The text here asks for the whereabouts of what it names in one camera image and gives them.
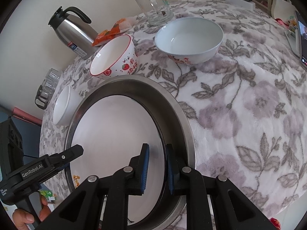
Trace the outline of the person's left hand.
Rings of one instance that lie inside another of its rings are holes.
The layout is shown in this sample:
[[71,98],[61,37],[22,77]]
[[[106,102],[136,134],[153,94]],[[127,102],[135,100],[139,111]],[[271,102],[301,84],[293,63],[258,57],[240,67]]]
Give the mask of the person's left hand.
[[[51,214],[51,210],[48,206],[46,198],[43,195],[41,195],[41,202],[43,206],[39,214],[39,219],[44,221]],[[22,209],[16,209],[12,214],[12,220],[17,229],[28,230],[28,225],[34,222],[34,216]]]

